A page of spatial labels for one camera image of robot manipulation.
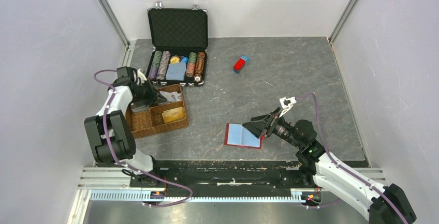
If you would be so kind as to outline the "red leather card holder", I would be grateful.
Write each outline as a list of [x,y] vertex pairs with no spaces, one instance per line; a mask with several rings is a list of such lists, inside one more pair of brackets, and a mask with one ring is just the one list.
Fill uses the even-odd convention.
[[261,149],[263,138],[255,137],[241,124],[226,124],[224,144],[245,148]]

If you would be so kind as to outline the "gold card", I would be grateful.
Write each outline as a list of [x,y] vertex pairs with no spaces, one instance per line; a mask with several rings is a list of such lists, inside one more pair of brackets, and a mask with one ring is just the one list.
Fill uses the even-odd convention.
[[180,121],[185,118],[185,110],[183,107],[177,107],[169,110],[165,110],[162,113],[164,123],[171,123]]

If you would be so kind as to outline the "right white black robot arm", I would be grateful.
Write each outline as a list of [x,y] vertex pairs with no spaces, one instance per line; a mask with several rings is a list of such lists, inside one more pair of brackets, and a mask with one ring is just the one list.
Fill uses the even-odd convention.
[[257,138],[276,135],[298,149],[299,181],[333,193],[369,223],[414,223],[417,216],[402,188],[385,186],[348,166],[317,140],[311,121],[294,125],[280,116],[280,109],[251,118],[243,127]]

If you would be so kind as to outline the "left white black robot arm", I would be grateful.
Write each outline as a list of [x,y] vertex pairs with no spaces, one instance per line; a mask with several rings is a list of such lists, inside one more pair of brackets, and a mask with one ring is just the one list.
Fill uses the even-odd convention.
[[149,186],[157,186],[162,182],[163,173],[153,167],[152,156],[137,149],[125,114],[132,103],[154,107],[166,103],[167,99],[155,89],[143,69],[124,66],[114,72],[115,81],[103,83],[108,88],[103,107],[84,120],[93,158],[98,164],[115,164],[143,174]]

